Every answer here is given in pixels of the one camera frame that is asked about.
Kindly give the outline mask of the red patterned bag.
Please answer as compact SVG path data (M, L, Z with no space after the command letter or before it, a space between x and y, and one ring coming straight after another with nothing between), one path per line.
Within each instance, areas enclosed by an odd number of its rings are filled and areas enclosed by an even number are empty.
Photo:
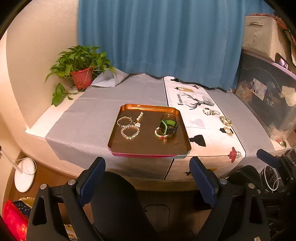
M27 240L29 220L9 199L4 203L2 218L16 240Z

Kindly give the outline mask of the grey tablecloth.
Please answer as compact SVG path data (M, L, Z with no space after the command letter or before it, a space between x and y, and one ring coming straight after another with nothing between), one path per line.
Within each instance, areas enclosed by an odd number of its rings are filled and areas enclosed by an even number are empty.
M245 158L234 168L252 165L264 168L256 152L275 152L275 142L252 112L231 92L207 91L223 114L232 120L234 131L245 152ZM62 114L46 135L46 140L61 159L88 168L101 156L107 170L126 177L167 180L170 158L116 157L107 144L122 105L127 103L167 106L163 80L148 75L134 75L115 87L88 87Z

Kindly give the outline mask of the orange metal tray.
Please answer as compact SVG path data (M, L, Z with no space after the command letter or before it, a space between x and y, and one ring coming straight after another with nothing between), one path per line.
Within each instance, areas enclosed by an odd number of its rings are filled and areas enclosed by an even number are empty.
M136 133L137 130L129 128L124 131L125 136L123 136L120 133L121 126L128 125L129 120L119 119L127 116L135 121L141 112L144 114L139 120L139 134L132 140L128 140L127 137ZM165 119L166 113L170 114L170 119L178 123L178 129L167 138L158 138L154 131L159 127L161 120ZM108 141L108 148L114 156L143 158L184 158L192 149L179 110L167 106L130 103L119 109Z

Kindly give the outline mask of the beige fabric storage box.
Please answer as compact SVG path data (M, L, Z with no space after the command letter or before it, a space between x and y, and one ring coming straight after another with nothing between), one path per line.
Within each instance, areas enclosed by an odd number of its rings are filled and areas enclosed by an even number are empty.
M275 61L276 54L295 64L295 45L288 30L271 16L246 16L242 49Z

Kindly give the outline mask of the red plant pot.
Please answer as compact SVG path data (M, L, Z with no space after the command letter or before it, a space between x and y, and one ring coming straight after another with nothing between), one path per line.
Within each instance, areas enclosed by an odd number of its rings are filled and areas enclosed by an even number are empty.
M93 82L93 76L92 76L92 70L93 68L87 68L84 70L71 72L71 77L74 80L76 89L78 91L84 91L88 86L90 86Z

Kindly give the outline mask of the green potted plant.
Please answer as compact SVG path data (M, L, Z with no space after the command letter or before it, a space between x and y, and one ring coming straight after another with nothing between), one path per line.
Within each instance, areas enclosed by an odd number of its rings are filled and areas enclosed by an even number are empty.
M76 72L92 67L93 80L95 77L107 71L116 73L115 67L111 64L111 61L107 58L106 52L98 52L99 46L83 46L77 45L68 48L66 51L59 53L60 57L50 68L50 73L46 76L45 80L48 80L51 76L58 78L73 80L71 72ZM73 95L76 95L84 91L71 91L66 90L62 83L58 83L54 93L52 94L52 105L59 106L64 99L73 99Z

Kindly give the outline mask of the blue curtain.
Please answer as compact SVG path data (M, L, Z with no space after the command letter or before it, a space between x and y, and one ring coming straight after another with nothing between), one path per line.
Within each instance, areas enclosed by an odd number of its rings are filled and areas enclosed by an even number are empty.
M209 88L237 83L245 17L265 1L80 1L78 41L125 73L173 76Z

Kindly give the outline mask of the white deer print runner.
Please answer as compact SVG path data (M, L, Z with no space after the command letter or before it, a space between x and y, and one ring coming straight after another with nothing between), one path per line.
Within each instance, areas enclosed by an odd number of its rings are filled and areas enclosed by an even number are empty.
M246 152L234 128L220 120L222 110L203 87L179 83L172 76L164 77L164 85L168 106L181 112L192 147L184 159L172 161L166 179L190 180L192 157L198 157L217 177L227 177Z

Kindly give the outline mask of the green black smartwatch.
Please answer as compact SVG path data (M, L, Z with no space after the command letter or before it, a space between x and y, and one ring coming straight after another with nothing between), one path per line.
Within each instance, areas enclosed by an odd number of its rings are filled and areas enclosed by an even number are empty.
M178 129L178 123L175 120L161 120L159 130L163 135L173 135Z

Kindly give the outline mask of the dark glass cabinet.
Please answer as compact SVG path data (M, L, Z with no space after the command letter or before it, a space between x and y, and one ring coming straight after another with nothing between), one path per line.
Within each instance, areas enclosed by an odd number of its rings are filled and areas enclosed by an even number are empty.
M236 96L272 140L286 140L295 129L295 74L247 51L240 67Z

